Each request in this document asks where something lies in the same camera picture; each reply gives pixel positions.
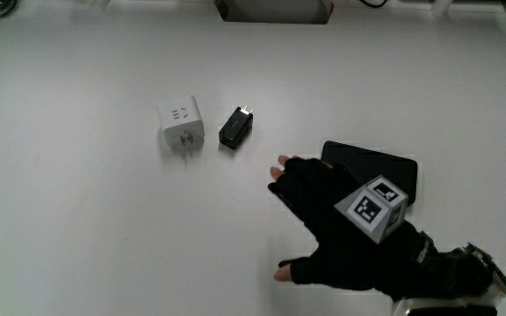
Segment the person's right hand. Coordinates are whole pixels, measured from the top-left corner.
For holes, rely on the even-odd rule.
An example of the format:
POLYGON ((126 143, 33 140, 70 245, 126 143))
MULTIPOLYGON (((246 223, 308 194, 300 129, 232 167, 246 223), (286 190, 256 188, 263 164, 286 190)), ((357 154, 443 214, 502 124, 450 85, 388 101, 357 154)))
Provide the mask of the person's right hand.
POLYGON ((268 189, 304 224, 318 248, 309 256, 280 262, 276 280, 375 289, 394 301, 430 289, 432 274, 414 257, 424 245, 423 236, 411 224, 404 222, 377 244, 334 208, 361 186, 347 168, 298 156, 281 155, 278 162, 283 168, 270 168, 274 181, 268 189))

